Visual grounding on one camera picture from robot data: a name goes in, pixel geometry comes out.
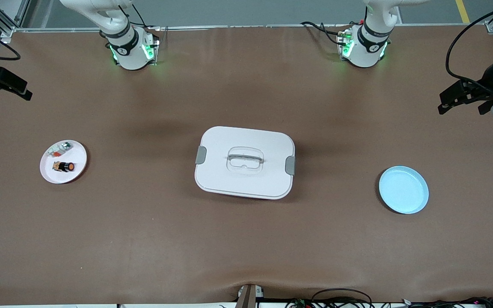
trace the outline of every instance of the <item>white lid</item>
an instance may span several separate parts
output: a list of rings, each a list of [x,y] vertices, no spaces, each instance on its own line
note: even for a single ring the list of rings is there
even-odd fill
[[[201,139],[195,180],[211,193],[280,199],[292,188],[294,152],[282,133],[213,127]]]

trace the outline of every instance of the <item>white plate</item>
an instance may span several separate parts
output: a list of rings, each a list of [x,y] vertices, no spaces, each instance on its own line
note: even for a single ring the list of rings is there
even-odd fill
[[[62,156],[52,157],[45,154],[50,149],[49,147],[43,152],[41,162],[39,162],[39,171],[41,171],[43,178],[54,184],[64,184],[73,181],[83,173],[86,166],[87,157],[85,147],[74,140],[62,140],[56,144],[61,144],[63,142],[69,142],[72,145],[72,148],[66,151]],[[54,162],[74,163],[75,170],[70,172],[53,170]]]
[[[421,211],[429,200],[429,187],[416,170],[393,166],[380,178],[380,195],[393,210],[402,214]]]

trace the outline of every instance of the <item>gray latch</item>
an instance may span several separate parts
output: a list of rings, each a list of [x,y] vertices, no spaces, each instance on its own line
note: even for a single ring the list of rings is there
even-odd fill
[[[207,148],[200,145],[199,148],[197,149],[197,157],[195,158],[195,164],[200,165],[204,163],[206,158],[207,158]]]
[[[286,158],[285,164],[284,164],[284,171],[290,175],[294,175],[296,172],[296,157],[295,156],[289,156]]]

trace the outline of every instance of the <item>table surface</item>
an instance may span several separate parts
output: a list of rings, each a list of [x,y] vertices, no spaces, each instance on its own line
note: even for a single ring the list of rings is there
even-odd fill
[[[0,65],[33,99],[0,91],[0,304],[225,302],[244,283],[380,302],[493,296],[493,117],[437,113],[460,29],[398,27],[368,69],[302,28],[167,33],[159,65],[140,71],[113,65],[97,33],[16,33],[22,59]],[[479,26],[452,68],[477,78],[492,62]],[[291,193],[197,187],[197,147],[217,125],[291,136]],[[39,159],[63,139],[90,165],[54,185]],[[422,212],[378,199],[395,165],[425,177]]]

